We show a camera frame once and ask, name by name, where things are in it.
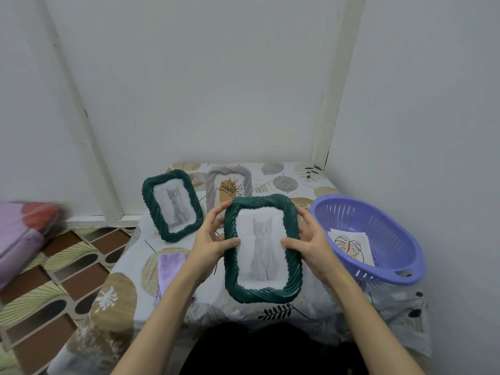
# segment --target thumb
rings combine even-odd
[[[233,248],[238,246],[241,243],[241,240],[238,237],[225,239],[223,241],[218,242],[218,247],[222,251],[226,251],[229,248]]]
[[[297,250],[298,252],[304,254],[304,252],[309,249],[310,243],[290,237],[285,237],[282,239],[282,245],[284,248],[293,248],[294,250]]]

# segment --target patterned rug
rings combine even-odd
[[[0,292],[0,375],[45,373],[90,311],[134,229],[66,230]]]

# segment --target person's left hand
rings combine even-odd
[[[209,277],[225,250],[240,244],[239,238],[224,239],[224,234],[216,235],[224,221],[224,217],[219,214],[231,203],[229,200],[213,208],[196,234],[195,243],[183,267],[196,277],[197,285]]]

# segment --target picture frame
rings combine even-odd
[[[224,217],[224,234],[226,239],[237,237],[236,217],[243,209],[259,209],[274,207],[283,211],[283,225],[286,236],[299,239],[297,208],[285,195],[275,194],[260,197],[236,197],[226,210]],[[226,268],[226,289],[229,295],[240,303],[271,302],[287,303],[293,301],[302,287],[302,256],[301,253],[287,248],[285,259],[288,269],[288,279],[283,289],[277,290],[266,287],[260,290],[246,289],[238,284],[240,268],[237,260],[236,247],[224,252],[224,266]]]
[[[202,206],[191,178],[182,170],[147,178],[142,184],[142,198],[166,242],[179,242],[203,223]]]
[[[238,196],[251,197],[252,196],[252,173],[249,169],[241,165],[234,166],[216,166],[207,173],[205,187],[207,190],[207,212],[210,212],[216,204],[216,185],[215,180],[217,175],[231,175],[242,176],[242,184],[230,184],[232,189],[228,189],[228,198],[235,198]]]

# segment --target hand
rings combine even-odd
[[[231,203],[229,200],[213,208],[196,234],[195,243],[183,267],[196,277],[197,286],[209,277],[225,250],[240,244],[239,238],[224,239],[224,234],[216,235],[224,221],[224,217],[219,214]]]
[[[282,245],[301,252],[302,258],[314,276],[321,282],[328,283],[335,271],[345,271],[345,268],[335,256],[328,244],[327,235],[312,214],[302,208],[297,212],[306,223],[300,222],[298,225],[301,239],[286,237],[281,240]]]

